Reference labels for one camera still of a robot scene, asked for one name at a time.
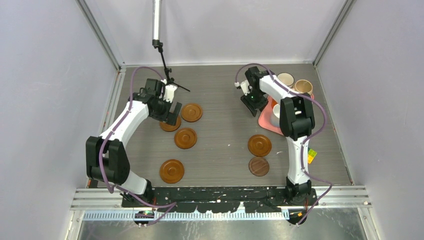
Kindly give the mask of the brown wooden coaster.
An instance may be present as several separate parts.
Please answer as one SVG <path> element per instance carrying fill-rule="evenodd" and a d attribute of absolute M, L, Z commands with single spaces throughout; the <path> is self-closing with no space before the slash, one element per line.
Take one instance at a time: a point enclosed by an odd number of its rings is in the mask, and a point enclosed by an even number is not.
<path fill-rule="evenodd" d="M 178 183 L 184 177 L 184 174 L 184 165 L 177 159 L 165 161 L 159 169 L 160 178 L 167 184 Z"/>
<path fill-rule="evenodd" d="M 182 123 L 181 117 L 178 116 L 177 119 L 176 119 L 175 125 L 170 125 L 170 124 L 165 123 L 165 122 L 160 122 L 159 126 L 165 132 L 174 132 L 181 126 L 181 123 Z"/>
<path fill-rule="evenodd" d="M 179 129 L 174 135 L 174 142 L 180 149 L 192 148 L 197 143 L 197 140 L 196 131 L 189 127 Z"/>
<path fill-rule="evenodd" d="M 188 103 L 181 109 L 181 117 L 189 123 L 194 123 L 200 120 L 203 116 L 203 109 L 197 103 Z"/>
<path fill-rule="evenodd" d="M 272 150 L 272 142 L 267 136 L 256 134 L 249 138 L 247 147 L 254 156 L 265 157 Z"/>

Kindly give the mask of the pink plastic tray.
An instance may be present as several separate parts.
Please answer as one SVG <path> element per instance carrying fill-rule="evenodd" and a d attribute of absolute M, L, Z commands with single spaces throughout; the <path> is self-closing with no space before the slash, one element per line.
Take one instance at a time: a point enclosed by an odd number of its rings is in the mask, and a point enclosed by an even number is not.
<path fill-rule="evenodd" d="M 312 101 L 308 94 L 288 96 L 280 100 L 279 127 L 273 126 L 270 121 L 272 109 L 277 102 L 271 96 L 267 99 L 268 104 L 258 119 L 260 127 L 294 140 L 312 134 L 316 123 Z"/>

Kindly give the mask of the dark walnut wooden coaster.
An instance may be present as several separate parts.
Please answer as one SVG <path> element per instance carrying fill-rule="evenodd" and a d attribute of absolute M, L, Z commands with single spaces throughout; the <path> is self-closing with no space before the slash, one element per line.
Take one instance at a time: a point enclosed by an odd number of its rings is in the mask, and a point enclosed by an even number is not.
<path fill-rule="evenodd" d="M 249 161 L 248 169 L 254 176 L 263 177 L 269 172 L 270 165 L 264 157 L 255 156 Z"/>

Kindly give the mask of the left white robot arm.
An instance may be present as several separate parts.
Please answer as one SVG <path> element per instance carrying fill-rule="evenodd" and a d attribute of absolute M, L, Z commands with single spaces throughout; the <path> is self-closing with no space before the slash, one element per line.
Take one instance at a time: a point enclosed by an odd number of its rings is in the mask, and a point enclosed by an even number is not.
<path fill-rule="evenodd" d="M 92 180 L 121 187 L 134 194 L 141 207 L 153 202 L 152 184 L 131 170 L 126 146 L 139 125 L 152 118 L 171 126 L 177 124 L 182 108 L 174 104 L 179 85 L 172 81 L 148 78 L 145 86 L 130 95 L 118 119 L 100 136 L 90 136 L 85 143 L 86 174 Z"/>

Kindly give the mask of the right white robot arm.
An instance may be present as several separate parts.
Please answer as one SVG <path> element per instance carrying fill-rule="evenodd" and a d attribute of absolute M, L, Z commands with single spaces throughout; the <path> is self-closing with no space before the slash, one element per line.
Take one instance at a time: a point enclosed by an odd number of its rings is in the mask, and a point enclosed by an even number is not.
<path fill-rule="evenodd" d="M 269 69 L 261 71 L 253 63 L 248 67 L 246 79 L 234 85 L 242 90 L 240 99 L 253 116 L 268 104 L 266 95 L 279 101 L 279 128 L 286 137 L 289 154 L 284 197 L 291 205 L 299 205 L 312 191 L 312 182 L 306 174 L 308 137 L 315 128 L 312 98 L 307 92 L 299 93 L 283 84 Z"/>

